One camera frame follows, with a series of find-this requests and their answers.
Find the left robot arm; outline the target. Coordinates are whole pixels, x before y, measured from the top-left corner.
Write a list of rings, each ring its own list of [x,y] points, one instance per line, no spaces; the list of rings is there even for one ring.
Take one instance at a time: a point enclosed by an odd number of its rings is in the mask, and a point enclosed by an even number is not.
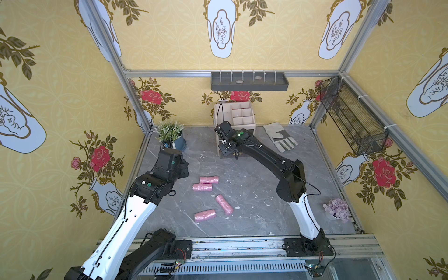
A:
[[[152,170],[136,177],[119,217],[105,239],[80,267],[71,267],[66,280],[130,280],[151,262],[172,253],[175,235],[160,229],[143,245],[127,254],[137,233],[162,198],[173,192],[178,179],[188,177],[184,159],[158,159]]]

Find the beige drawer organizer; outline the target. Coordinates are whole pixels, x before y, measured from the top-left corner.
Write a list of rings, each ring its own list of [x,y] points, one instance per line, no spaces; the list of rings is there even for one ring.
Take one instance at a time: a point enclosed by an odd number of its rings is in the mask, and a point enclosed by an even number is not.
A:
[[[242,103],[218,103],[214,105],[213,116],[218,155],[221,159],[234,157],[235,154],[223,152],[224,144],[220,133],[218,133],[218,126],[224,121],[228,121],[237,132],[241,129],[246,129],[250,133],[255,134],[256,124],[252,105],[248,101]]]

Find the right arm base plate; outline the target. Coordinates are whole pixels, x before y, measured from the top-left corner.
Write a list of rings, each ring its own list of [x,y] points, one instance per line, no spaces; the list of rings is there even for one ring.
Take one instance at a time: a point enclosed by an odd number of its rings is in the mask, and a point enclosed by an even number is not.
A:
[[[282,249],[288,257],[332,257],[335,255],[328,238],[286,238]]]

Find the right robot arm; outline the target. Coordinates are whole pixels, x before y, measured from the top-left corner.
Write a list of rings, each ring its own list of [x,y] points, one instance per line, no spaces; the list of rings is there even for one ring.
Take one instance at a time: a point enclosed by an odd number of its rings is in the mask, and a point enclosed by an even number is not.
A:
[[[219,139],[219,149],[224,154],[245,154],[267,168],[278,180],[276,193],[289,204],[299,225],[301,246],[306,254],[312,256],[330,249],[331,244],[324,230],[317,222],[309,205],[305,170],[299,160],[287,159],[259,141],[246,129],[239,131],[224,125],[214,129]]]

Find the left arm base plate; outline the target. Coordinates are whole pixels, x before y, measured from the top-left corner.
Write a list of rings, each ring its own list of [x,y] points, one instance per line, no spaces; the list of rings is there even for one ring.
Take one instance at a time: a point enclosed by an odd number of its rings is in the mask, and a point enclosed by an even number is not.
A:
[[[173,252],[168,255],[170,260],[189,260],[193,251],[192,240],[176,240]]]

